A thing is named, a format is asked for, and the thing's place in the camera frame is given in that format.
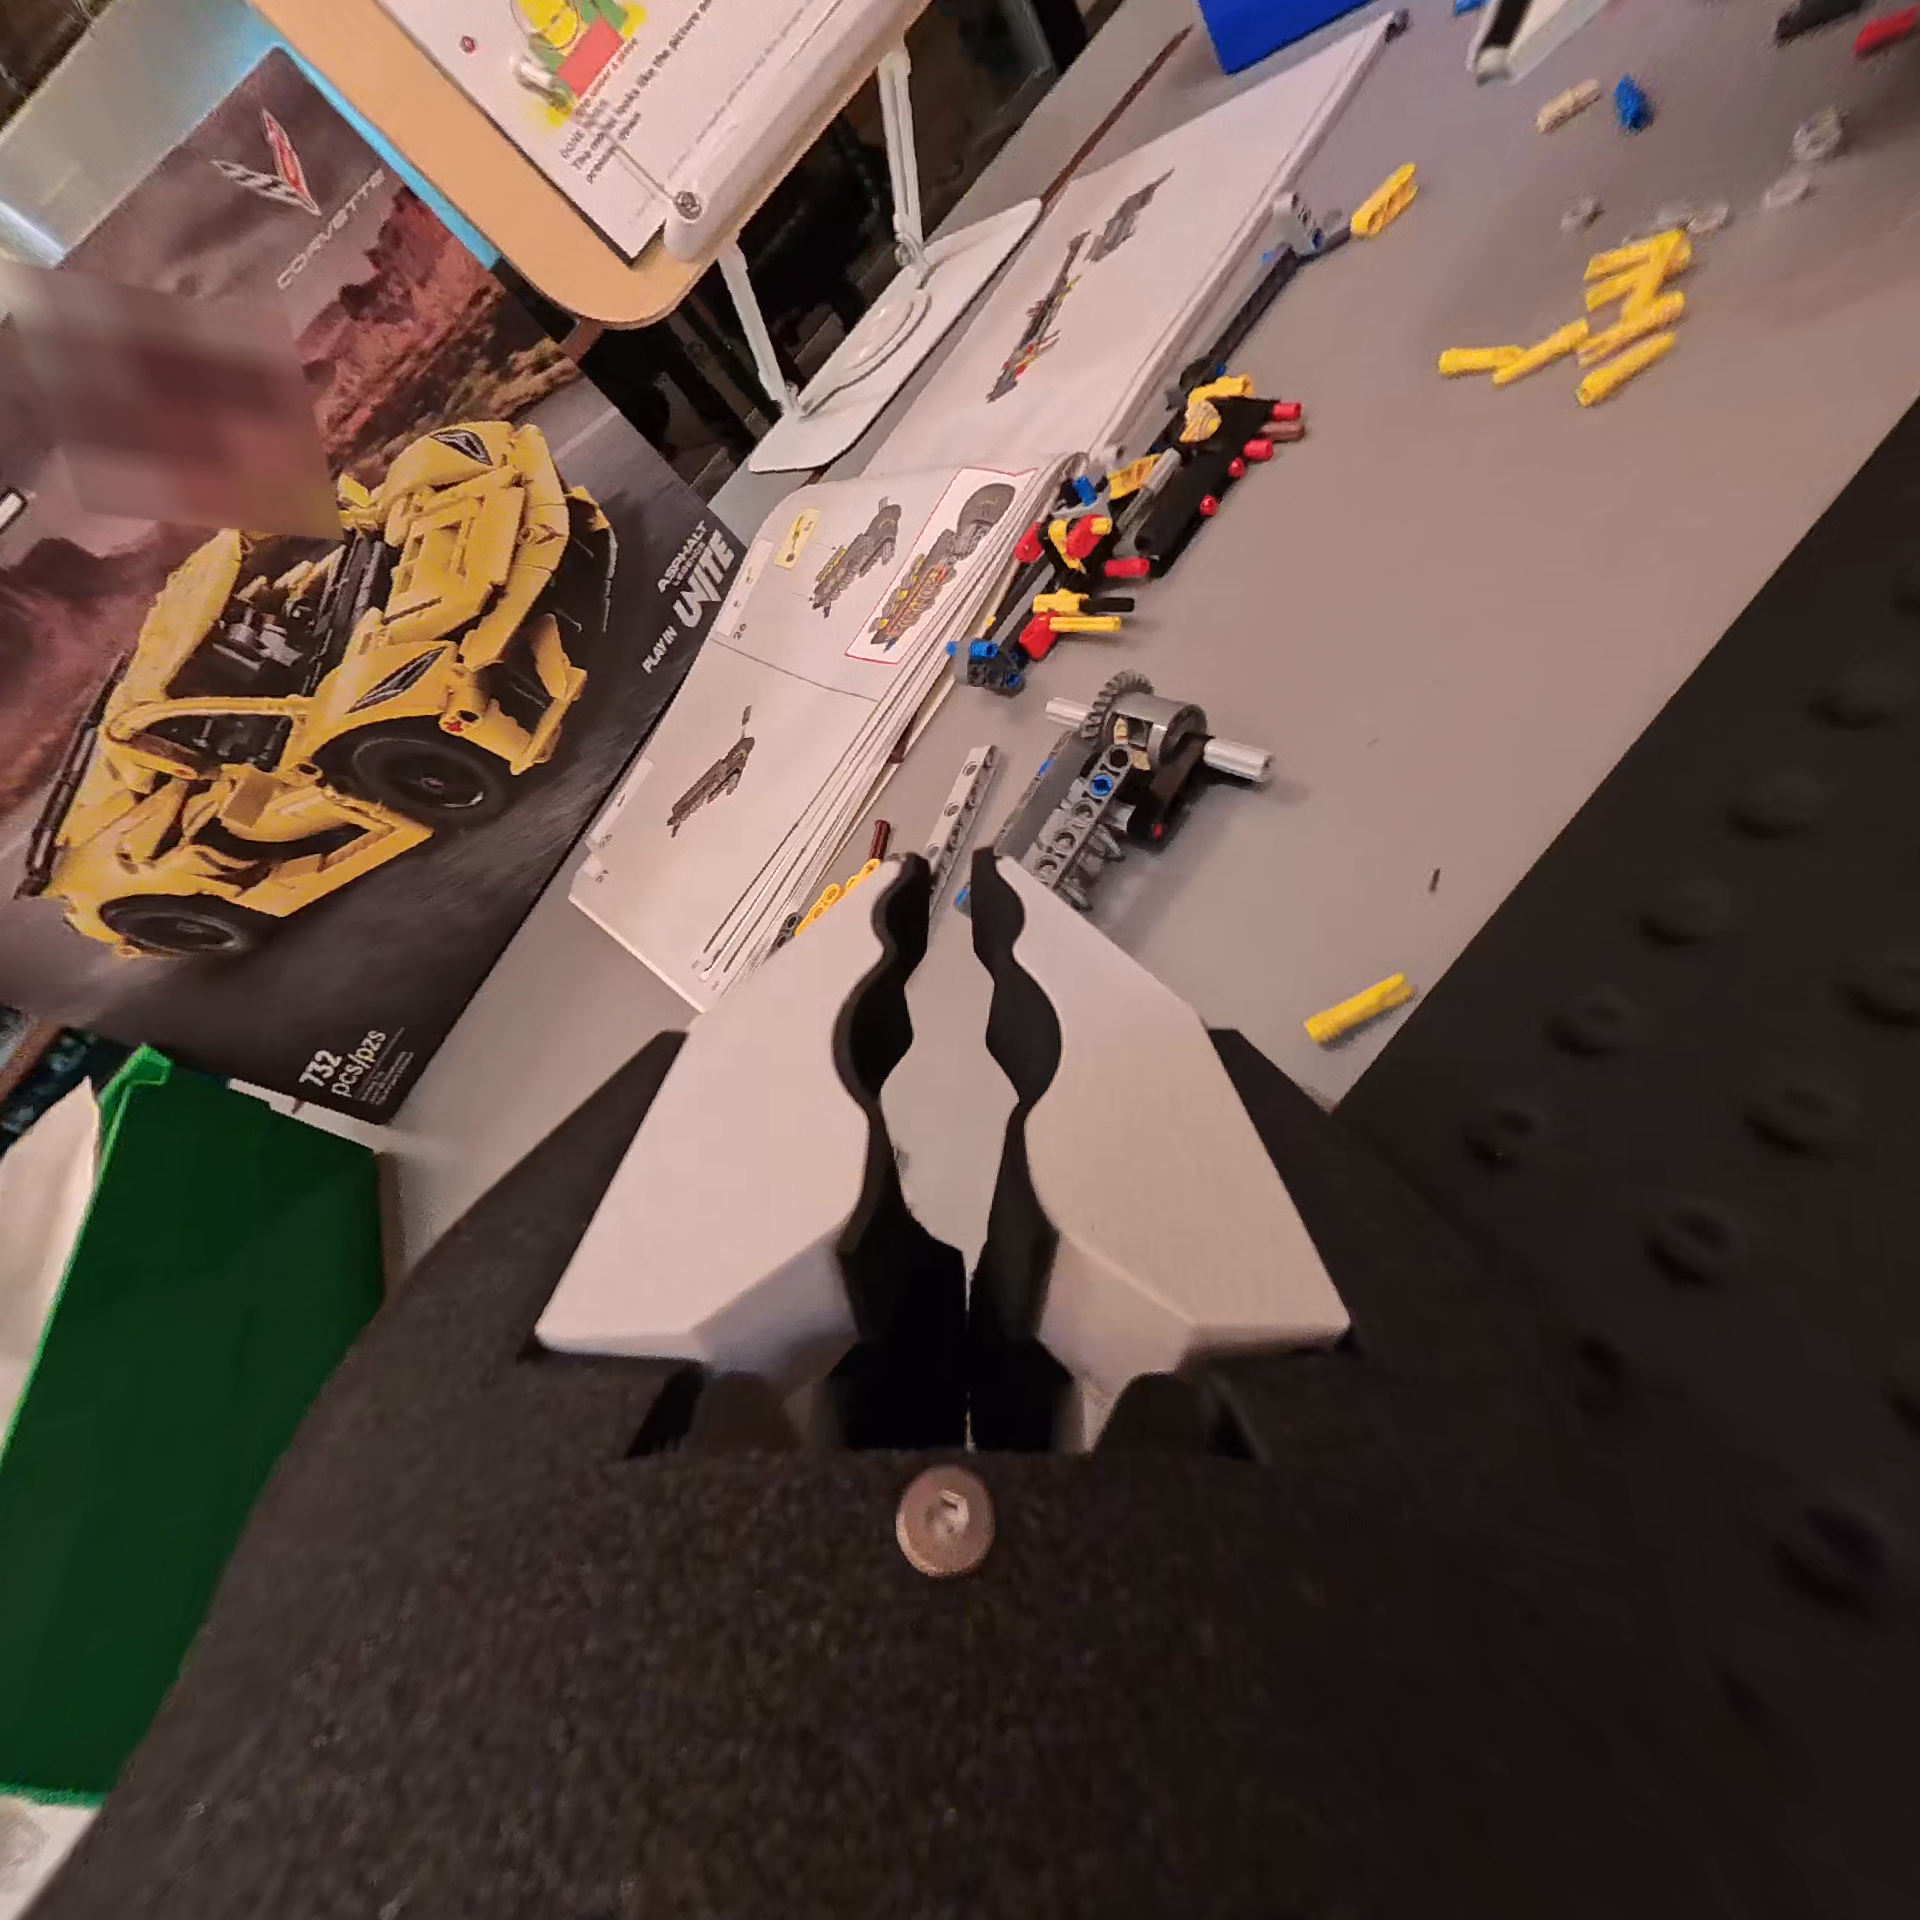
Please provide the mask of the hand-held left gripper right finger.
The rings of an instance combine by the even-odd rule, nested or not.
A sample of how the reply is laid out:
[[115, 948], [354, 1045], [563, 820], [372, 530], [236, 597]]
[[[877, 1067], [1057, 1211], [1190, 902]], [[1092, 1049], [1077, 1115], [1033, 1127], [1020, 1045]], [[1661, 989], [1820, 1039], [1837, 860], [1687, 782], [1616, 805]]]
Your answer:
[[1352, 1312], [1203, 1014], [1043, 877], [973, 856], [987, 1049], [1014, 1103], [968, 1299], [977, 1445], [1077, 1397], [1331, 1349]]

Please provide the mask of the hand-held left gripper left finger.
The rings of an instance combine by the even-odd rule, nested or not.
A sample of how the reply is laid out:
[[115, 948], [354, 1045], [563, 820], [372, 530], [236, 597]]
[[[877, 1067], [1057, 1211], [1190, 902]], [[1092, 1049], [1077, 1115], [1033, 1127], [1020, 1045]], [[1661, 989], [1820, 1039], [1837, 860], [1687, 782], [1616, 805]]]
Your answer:
[[931, 866], [899, 856], [687, 1034], [537, 1335], [780, 1386], [860, 1342], [941, 1330], [941, 1245], [899, 1181], [877, 1095], [911, 1049]]

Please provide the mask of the grey lego differential gear assembly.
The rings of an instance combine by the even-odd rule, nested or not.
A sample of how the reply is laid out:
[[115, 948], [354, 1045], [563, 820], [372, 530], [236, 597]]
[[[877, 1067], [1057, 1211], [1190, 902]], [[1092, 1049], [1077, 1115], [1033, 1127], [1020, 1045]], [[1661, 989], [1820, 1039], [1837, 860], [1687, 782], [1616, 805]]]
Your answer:
[[1272, 755], [1210, 732], [1207, 711], [1171, 701], [1123, 669], [1092, 701], [1052, 700], [1057, 738], [993, 840], [1073, 911], [1092, 911], [1107, 868], [1155, 852], [1210, 782], [1263, 785]]

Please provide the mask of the yellow lego connector brown pin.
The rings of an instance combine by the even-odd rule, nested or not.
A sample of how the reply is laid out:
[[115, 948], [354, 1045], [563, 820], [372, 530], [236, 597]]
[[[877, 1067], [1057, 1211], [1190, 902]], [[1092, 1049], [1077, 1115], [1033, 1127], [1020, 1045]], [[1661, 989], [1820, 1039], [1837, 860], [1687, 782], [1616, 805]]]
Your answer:
[[839, 899], [847, 899], [849, 891], [857, 891], [863, 882], [867, 882], [884, 856], [891, 852], [891, 840], [896, 840], [896, 826], [889, 820], [877, 820], [867, 840], [867, 860], [843, 882], [828, 882], [814, 904], [791, 916], [791, 924], [785, 927], [788, 932], [802, 932], [811, 924], [816, 924]]

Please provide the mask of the lego instruction booklet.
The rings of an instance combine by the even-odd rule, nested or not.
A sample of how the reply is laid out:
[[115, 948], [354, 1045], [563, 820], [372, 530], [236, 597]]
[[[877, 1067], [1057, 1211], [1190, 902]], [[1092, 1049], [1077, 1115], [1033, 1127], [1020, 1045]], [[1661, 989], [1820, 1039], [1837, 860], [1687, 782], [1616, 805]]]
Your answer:
[[860, 477], [751, 540], [699, 660], [587, 836], [570, 902], [712, 1004], [802, 916], [899, 741], [968, 681], [1014, 545], [1276, 264], [1297, 184], [1393, 34], [1378, 16], [1077, 177]]

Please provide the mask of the light grey lego beam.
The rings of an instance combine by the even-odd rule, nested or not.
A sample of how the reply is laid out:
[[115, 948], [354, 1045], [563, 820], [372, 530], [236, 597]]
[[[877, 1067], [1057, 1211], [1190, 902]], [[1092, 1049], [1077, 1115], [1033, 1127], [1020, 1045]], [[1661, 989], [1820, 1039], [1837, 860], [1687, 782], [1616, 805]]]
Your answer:
[[935, 891], [941, 891], [951, 866], [963, 852], [973, 820], [996, 781], [1000, 770], [1000, 745], [971, 747], [963, 758], [954, 785], [948, 789], [945, 805], [935, 817], [935, 826], [925, 840], [925, 862], [931, 868]]

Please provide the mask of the lego box yellow car print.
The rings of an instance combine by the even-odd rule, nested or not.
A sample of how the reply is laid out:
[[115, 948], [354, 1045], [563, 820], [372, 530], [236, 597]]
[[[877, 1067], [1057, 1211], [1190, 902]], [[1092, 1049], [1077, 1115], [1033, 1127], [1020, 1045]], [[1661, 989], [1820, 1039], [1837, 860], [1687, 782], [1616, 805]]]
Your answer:
[[390, 1115], [734, 540], [282, 50], [60, 284], [273, 315], [333, 519], [85, 508], [4, 350], [4, 1004]]

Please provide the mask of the pile of yellow lego pins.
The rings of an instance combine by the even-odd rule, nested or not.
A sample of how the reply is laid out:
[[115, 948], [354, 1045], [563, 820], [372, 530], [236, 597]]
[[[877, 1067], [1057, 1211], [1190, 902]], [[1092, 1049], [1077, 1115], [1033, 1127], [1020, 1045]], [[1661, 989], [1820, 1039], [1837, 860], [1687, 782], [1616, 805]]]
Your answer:
[[1687, 312], [1691, 230], [1654, 227], [1640, 242], [1589, 255], [1581, 315], [1528, 346], [1452, 346], [1437, 356], [1441, 377], [1482, 377], [1512, 389], [1550, 368], [1578, 374], [1574, 397], [1597, 409], [1667, 359]]

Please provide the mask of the long black lego chassis assembly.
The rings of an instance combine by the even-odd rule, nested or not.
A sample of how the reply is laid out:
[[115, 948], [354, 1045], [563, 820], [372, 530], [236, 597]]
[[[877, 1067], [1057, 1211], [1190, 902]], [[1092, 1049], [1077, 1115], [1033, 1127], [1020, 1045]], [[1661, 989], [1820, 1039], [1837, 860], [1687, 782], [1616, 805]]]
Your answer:
[[1155, 435], [1128, 464], [1069, 472], [1023, 530], [996, 597], [971, 636], [948, 643], [954, 681], [1020, 695], [1061, 641], [1116, 632], [1134, 587], [1162, 577], [1246, 471], [1303, 435], [1303, 406], [1259, 394], [1235, 351], [1300, 270], [1352, 238], [1352, 214], [1317, 222], [1282, 198], [1279, 238], [1215, 338], [1165, 384]]

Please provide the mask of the green plastic bin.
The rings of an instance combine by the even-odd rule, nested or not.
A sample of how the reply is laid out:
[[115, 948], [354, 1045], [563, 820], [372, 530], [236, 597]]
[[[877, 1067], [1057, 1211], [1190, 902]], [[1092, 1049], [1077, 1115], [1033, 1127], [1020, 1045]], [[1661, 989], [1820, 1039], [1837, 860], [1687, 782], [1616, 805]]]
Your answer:
[[107, 1797], [386, 1295], [379, 1161], [133, 1052], [4, 1435], [4, 1790]]

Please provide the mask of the white paper sheet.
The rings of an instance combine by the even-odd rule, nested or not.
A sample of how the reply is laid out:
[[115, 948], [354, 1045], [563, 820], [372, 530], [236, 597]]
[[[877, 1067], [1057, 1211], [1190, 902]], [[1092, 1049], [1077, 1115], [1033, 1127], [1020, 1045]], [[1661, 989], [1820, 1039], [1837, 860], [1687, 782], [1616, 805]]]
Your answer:
[[90, 1207], [98, 1156], [101, 1107], [90, 1082], [65, 1091], [4, 1152], [4, 1435], [26, 1397]]

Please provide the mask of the white plastic part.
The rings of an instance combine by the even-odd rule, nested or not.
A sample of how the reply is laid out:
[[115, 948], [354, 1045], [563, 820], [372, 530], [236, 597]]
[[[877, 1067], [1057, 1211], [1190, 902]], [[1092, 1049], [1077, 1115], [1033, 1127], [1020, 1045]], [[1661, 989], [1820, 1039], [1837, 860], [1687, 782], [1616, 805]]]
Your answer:
[[1534, 73], [1556, 44], [1610, 4], [1482, 4], [1466, 67], [1476, 86], [1504, 86]]

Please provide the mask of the blue container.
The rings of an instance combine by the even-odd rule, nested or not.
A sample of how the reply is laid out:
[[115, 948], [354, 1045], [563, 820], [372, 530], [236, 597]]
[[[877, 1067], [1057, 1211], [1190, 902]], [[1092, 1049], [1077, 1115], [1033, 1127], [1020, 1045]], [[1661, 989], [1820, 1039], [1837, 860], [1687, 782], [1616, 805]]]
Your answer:
[[1225, 76], [1293, 50], [1372, 4], [1194, 4]]

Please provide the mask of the printed instruction sheet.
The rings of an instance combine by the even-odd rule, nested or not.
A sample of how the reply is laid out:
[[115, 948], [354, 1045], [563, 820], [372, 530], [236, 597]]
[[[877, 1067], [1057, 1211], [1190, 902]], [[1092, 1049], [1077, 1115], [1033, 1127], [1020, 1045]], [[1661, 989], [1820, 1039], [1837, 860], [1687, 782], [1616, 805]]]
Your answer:
[[538, 177], [634, 261], [741, 91], [839, 4], [381, 4]]

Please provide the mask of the wooden book stand white base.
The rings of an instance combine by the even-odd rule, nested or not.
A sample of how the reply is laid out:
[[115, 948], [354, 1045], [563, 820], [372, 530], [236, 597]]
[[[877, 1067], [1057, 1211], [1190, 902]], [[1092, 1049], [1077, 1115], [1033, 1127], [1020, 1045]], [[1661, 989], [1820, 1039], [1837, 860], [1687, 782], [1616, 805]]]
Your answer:
[[[259, 12], [525, 284], [579, 321], [661, 324], [717, 266], [773, 414], [749, 457], [753, 472], [837, 464], [1043, 214], [1043, 198], [1025, 198], [988, 222], [925, 236], [905, 44], [925, 4], [839, 4], [801, 55], [725, 107], [634, 261], [599, 238], [379, 4], [259, 4]], [[780, 373], [741, 230], [866, 82], [877, 89], [899, 274], [801, 389]]]

